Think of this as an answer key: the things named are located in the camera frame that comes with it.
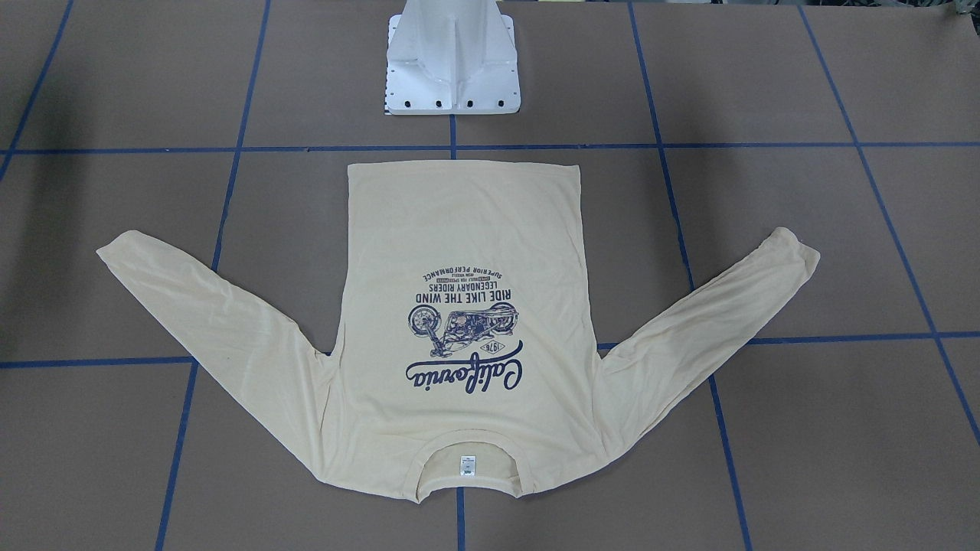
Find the beige long-sleeve graphic shirt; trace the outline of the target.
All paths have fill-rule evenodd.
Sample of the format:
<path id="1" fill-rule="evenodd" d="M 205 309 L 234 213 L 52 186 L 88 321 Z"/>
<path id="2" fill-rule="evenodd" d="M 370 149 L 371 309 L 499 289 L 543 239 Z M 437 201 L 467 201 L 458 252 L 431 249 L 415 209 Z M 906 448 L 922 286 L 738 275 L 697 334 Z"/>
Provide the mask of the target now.
<path id="1" fill-rule="evenodd" d="M 590 311 L 579 168 L 348 168 L 332 352 L 272 305 L 137 230 L 97 255 L 323 484 L 423 502 L 522 497 L 602 470 L 755 337 L 820 255 L 778 227 L 609 350 Z"/>

